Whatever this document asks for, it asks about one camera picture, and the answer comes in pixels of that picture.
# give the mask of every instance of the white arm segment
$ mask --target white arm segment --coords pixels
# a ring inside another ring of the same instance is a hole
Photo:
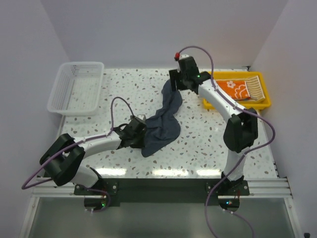
[[[236,101],[234,101],[226,92],[222,90],[214,80],[217,89],[224,95],[226,98],[231,101],[236,107],[245,109],[242,105],[238,104]],[[202,85],[199,85],[198,87],[198,94],[205,98],[208,102],[210,102],[214,108],[221,114],[225,122],[227,123],[229,118],[233,114],[240,114],[241,112],[233,108],[231,105],[229,105],[214,89],[212,86],[211,80],[206,80],[203,82]]]
[[[237,102],[235,102],[229,95],[227,95],[215,82],[215,85],[218,87],[218,90],[227,97],[228,100],[230,100],[236,107],[244,109],[244,107]],[[211,80],[207,80],[203,82],[202,85],[198,88],[198,94],[202,97],[204,97],[208,102],[210,102],[216,110],[221,114],[225,122],[227,123],[228,120],[231,118],[233,114],[240,114],[241,112],[237,109],[233,108],[231,105],[229,105],[214,89],[214,87],[211,84]],[[238,163],[239,159],[243,155],[245,151],[247,151],[249,148],[245,148],[240,153],[236,153],[234,151],[228,150],[228,157],[227,157],[227,163],[224,168],[224,175],[227,175],[233,167]],[[243,161],[240,163],[240,165],[234,170],[233,173],[231,173],[228,176],[228,179],[230,181],[235,181],[243,175],[243,167],[244,163],[246,161],[246,157],[243,159]]]
[[[75,137],[74,141],[78,142],[80,140],[86,140],[86,137]],[[92,156],[97,153],[101,153],[107,150],[116,150],[121,143],[121,139],[119,135],[115,132],[111,133],[108,137],[104,137],[101,139],[95,139],[91,141],[86,141],[80,145],[85,150],[85,156],[83,159],[86,159],[89,156]]]
[[[75,137],[74,141],[78,142],[80,140],[85,140],[84,137]],[[86,159],[89,156],[94,154],[106,151],[106,150],[116,150],[121,143],[121,139],[119,135],[113,132],[108,137],[104,137],[101,139],[96,139],[92,141],[86,141],[80,146],[85,150],[85,156],[83,159]],[[78,171],[75,177],[70,181],[74,184],[84,185],[85,187],[92,187],[98,181],[98,176],[95,174],[93,170],[90,168],[79,166]]]

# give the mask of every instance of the black mounting plate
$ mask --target black mounting plate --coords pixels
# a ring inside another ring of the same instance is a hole
[[[205,203],[210,189],[220,178],[104,178],[107,192],[111,196],[111,206],[125,203]],[[97,192],[75,188],[75,195],[99,195]],[[216,192],[210,198],[209,206],[219,205],[218,196],[248,196],[248,182],[222,192]]]

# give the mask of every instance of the orange cloth with flower pattern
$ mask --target orange cloth with flower pattern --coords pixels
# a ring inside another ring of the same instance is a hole
[[[244,80],[216,80],[216,82],[234,100],[250,98],[247,83]]]

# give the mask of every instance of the speckled table surface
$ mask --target speckled table surface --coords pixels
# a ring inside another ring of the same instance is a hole
[[[91,136],[109,130],[110,103],[115,96],[125,98],[135,114],[153,116],[162,106],[160,91],[168,79],[168,69],[106,69],[97,114],[64,117],[61,133]],[[227,159],[222,139],[225,123],[217,111],[205,110],[195,93],[182,91],[181,95],[183,105],[175,114],[181,133],[175,141],[147,158],[139,149],[123,148],[88,157],[82,165],[97,169],[104,178],[219,178]],[[127,122],[129,117],[127,106],[120,100],[115,102],[114,125]],[[255,145],[265,142],[260,121]],[[244,174],[247,179],[277,177],[269,147],[248,155]]]

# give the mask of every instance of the glass panel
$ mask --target glass panel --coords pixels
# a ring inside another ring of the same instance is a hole
[[[244,221],[208,208],[220,238],[248,238]],[[294,238],[284,199],[241,199],[238,214],[254,227],[257,238]],[[204,238],[212,237],[202,204],[136,204],[91,214],[82,198],[42,198],[31,230],[32,238]]]

